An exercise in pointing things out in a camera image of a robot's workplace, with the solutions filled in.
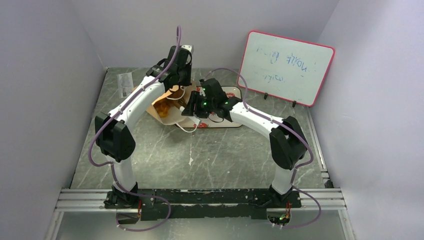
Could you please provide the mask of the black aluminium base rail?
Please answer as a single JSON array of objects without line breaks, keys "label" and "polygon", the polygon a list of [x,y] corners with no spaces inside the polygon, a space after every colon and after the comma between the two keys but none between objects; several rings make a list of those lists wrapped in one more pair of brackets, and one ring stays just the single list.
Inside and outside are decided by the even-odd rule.
[{"label": "black aluminium base rail", "polygon": [[346,210],[344,196],[337,188],[294,190],[280,203],[272,201],[265,188],[245,189],[142,189],[135,203],[118,203],[107,189],[64,189],[56,212],[101,212],[130,214],[142,221],[164,219],[238,218],[265,220],[289,212]]}]

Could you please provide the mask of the fake orange bread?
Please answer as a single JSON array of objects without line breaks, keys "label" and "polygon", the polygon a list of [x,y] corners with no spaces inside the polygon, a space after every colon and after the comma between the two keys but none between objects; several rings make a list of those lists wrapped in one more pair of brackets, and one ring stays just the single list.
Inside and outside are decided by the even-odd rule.
[{"label": "fake orange bread", "polygon": [[161,119],[171,118],[176,110],[177,100],[163,98],[154,103],[153,107]]}]

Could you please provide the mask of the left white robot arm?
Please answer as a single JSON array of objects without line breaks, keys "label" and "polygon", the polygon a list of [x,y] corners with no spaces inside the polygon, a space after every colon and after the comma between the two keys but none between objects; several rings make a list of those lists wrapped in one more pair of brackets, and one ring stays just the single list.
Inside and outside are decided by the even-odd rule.
[{"label": "left white robot arm", "polygon": [[117,107],[108,113],[95,116],[95,144],[112,167],[110,205],[134,207],[139,201],[131,155],[136,142],[132,131],[141,115],[156,99],[173,87],[188,87],[191,83],[192,45],[172,46],[167,58],[149,68],[139,86]]}]

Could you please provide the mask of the clear plastic wrapper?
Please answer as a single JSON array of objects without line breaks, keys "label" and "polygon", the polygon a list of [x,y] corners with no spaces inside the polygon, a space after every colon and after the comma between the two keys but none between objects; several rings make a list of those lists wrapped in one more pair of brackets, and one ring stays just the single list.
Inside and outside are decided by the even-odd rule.
[{"label": "clear plastic wrapper", "polygon": [[116,77],[117,77],[119,97],[121,99],[128,97],[133,92],[133,88],[134,88],[132,73],[128,72],[128,73],[117,74]]}]

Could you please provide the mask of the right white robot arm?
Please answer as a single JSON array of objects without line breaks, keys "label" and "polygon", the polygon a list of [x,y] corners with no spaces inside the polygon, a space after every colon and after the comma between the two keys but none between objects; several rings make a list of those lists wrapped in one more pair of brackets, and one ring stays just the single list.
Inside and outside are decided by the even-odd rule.
[{"label": "right white robot arm", "polygon": [[201,91],[193,90],[182,116],[207,119],[210,114],[232,123],[244,125],[269,140],[270,152],[276,164],[274,179],[270,185],[270,202],[282,207],[293,190],[295,166],[304,156],[307,141],[298,121],[289,116],[277,117],[250,107],[236,96],[227,96],[215,78],[201,80]]}]

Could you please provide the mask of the brown paper bag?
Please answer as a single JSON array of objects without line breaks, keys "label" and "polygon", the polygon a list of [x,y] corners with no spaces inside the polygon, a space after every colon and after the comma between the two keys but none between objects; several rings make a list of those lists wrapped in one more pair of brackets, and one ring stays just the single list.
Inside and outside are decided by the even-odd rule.
[{"label": "brown paper bag", "polygon": [[175,125],[186,133],[192,133],[200,127],[202,121],[196,117],[183,116],[182,111],[194,89],[194,86],[174,86],[152,101],[145,111],[163,125]]}]

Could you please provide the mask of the strawberry pattern tray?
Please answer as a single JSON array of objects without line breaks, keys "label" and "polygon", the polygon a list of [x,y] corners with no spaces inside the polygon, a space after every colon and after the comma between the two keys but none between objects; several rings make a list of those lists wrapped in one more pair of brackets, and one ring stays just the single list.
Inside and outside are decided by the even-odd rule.
[{"label": "strawberry pattern tray", "polygon": [[231,111],[242,106],[240,89],[235,86],[219,86],[218,83],[206,83],[192,91],[187,107],[182,110],[185,119],[176,125],[182,129],[202,128],[238,128]]}]

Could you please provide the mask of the pink framed whiteboard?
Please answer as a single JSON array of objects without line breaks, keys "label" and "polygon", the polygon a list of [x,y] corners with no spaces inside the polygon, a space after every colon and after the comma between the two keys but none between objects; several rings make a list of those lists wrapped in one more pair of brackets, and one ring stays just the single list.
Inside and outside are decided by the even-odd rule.
[{"label": "pink framed whiteboard", "polygon": [[252,30],[237,85],[312,107],[335,53],[330,46]]}]

